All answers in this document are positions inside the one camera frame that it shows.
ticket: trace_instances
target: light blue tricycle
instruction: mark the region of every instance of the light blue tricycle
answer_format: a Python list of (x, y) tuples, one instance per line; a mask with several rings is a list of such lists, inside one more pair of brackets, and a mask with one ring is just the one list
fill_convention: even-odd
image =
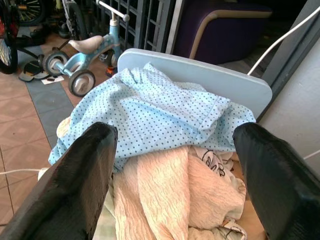
[(128, 14), (122, 14), (100, 0), (96, 0), (96, 4), (111, 11), (109, 34), (93, 36), (81, 41), (70, 40), (68, 43), (78, 51), (77, 54), (69, 59), (65, 52), (55, 49), (48, 53), (42, 62), (43, 69), (50, 75), (54, 77), (59, 75), (69, 76), (68, 88), (72, 94), (78, 97), (83, 97), (95, 86), (95, 75), (87, 69), (94, 59), (107, 52), (107, 65), (117, 66), (121, 48), (116, 15), (125, 22), (130, 19)]

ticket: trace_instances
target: white plastic panel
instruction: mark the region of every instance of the white plastic panel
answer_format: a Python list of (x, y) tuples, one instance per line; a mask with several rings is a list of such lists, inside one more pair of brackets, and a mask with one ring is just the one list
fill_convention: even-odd
[(257, 118), (272, 98), (262, 79), (209, 63), (148, 50), (131, 48), (118, 60), (118, 71), (142, 68), (151, 63), (174, 82), (193, 82), (208, 92), (231, 99), (251, 109)]

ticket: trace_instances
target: light blue shirt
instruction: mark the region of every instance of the light blue shirt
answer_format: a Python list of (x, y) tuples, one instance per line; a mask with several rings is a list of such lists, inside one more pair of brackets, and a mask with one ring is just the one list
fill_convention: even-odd
[(182, 145), (234, 152), (234, 129), (255, 118), (248, 108), (198, 84), (172, 82), (148, 63), (143, 69), (125, 69), (90, 91), (72, 111), (69, 130), (58, 139), (49, 162), (53, 165), (94, 122), (118, 130), (113, 169), (118, 172), (129, 157)]

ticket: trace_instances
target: white bike seat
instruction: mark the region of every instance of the white bike seat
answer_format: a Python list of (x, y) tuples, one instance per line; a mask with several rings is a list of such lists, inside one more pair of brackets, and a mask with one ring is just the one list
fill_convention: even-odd
[(93, 36), (82, 41), (70, 40), (69, 44), (80, 53), (91, 54), (99, 48), (103, 40), (102, 36)]

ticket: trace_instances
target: bicycle wheel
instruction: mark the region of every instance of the bicycle wheel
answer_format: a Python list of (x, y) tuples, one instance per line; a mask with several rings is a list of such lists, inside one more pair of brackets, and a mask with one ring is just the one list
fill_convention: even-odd
[(20, 26), (34, 26), (46, 16), (44, 0), (16, 0)]
[(12, 74), (18, 66), (18, 52), (15, 37), (18, 23), (15, 12), (6, 0), (0, 1), (0, 72)]
[(69, 3), (69, 17), (73, 28), (73, 37), (75, 40), (85, 40), (88, 38), (88, 32), (84, 16), (76, 3)]

